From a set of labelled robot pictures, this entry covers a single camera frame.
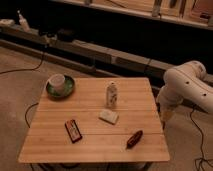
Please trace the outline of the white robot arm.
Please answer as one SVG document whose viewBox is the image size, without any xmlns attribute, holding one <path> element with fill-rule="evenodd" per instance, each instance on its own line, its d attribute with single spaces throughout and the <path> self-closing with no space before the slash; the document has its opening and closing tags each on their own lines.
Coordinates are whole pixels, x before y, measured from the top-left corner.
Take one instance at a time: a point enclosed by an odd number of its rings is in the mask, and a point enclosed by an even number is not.
<svg viewBox="0 0 213 171">
<path fill-rule="evenodd" d="M 204 82 L 206 68 L 199 61 L 189 61 L 169 68 L 163 76 L 156 102 L 160 106 L 160 119 L 167 122 L 173 110 L 184 99 L 192 101 L 209 114 L 213 114 L 213 87 Z"/>
</svg>

